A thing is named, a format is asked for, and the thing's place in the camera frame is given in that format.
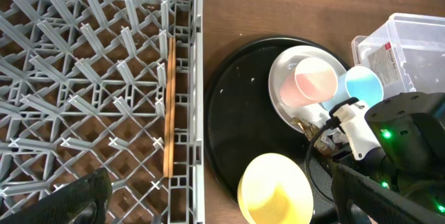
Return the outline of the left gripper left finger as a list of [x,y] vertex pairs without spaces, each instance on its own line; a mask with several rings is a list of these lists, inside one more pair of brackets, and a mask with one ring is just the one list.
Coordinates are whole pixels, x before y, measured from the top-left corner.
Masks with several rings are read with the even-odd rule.
[[98,168],[1,222],[104,224],[112,193],[107,170]]

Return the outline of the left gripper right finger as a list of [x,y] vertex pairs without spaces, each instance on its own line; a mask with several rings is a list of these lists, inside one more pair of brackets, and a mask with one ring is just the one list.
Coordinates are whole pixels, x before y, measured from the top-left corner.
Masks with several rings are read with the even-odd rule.
[[443,223],[444,216],[384,188],[353,169],[333,169],[332,195],[340,223],[429,224]]

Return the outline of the white tissue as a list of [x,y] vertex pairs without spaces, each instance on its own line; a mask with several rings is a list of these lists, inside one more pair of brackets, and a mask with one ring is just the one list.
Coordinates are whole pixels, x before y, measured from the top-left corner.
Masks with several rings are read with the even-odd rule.
[[333,135],[332,135],[332,140],[335,144],[344,144],[348,142],[348,137],[347,135],[345,135],[344,133],[342,133],[341,131],[336,131]]

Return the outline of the gold snack wrapper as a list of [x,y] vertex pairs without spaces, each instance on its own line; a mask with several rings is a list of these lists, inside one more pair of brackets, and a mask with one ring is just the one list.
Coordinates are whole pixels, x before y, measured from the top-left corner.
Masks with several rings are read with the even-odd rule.
[[[303,134],[309,141],[320,130],[316,125],[313,125],[312,123],[305,120],[301,120],[300,118],[293,118],[293,123],[301,128]],[[327,135],[327,132],[323,132],[321,134],[321,136],[314,143],[314,148],[318,150],[323,156],[329,156],[337,150],[334,141]]]

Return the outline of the yellow plastic bowl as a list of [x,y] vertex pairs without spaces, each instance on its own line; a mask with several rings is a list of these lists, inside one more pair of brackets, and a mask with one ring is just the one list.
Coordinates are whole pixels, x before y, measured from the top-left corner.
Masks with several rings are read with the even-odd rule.
[[237,200],[251,224],[304,223],[314,214],[314,197],[302,169],[276,153],[253,159],[238,183]]

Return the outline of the blue plastic cup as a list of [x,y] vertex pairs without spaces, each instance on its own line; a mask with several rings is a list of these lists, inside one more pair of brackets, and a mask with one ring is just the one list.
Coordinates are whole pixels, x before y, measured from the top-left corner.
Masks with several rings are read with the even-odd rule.
[[366,102],[369,107],[381,102],[384,97],[383,87],[378,76],[367,67],[355,66],[338,78],[338,89],[334,97],[322,105],[330,111],[340,102],[351,97]]

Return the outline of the pink plastic cup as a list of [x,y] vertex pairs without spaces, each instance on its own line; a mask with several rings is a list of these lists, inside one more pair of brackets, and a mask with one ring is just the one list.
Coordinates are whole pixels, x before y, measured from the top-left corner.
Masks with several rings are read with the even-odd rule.
[[284,80],[279,96],[291,108],[328,101],[338,89],[338,76],[326,61],[302,59]]

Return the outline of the grey round plate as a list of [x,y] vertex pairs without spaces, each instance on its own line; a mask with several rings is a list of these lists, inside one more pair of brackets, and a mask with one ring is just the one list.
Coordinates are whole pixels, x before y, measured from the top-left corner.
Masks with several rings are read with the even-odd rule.
[[283,121],[299,132],[302,130],[293,123],[293,118],[300,118],[317,127],[322,127],[325,121],[330,118],[329,111],[324,109],[322,102],[291,108],[285,105],[279,96],[279,89],[291,71],[302,59],[310,57],[319,58],[329,63],[337,73],[338,78],[347,71],[347,69],[327,51],[317,47],[301,45],[290,47],[283,51],[273,62],[268,76],[269,95],[274,109]]

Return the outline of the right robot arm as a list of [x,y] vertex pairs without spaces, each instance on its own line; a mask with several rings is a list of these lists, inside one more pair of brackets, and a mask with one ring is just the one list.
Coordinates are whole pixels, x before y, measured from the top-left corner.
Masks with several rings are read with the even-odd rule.
[[401,93],[372,107],[354,97],[330,115],[348,137],[353,170],[444,215],[443,93]]

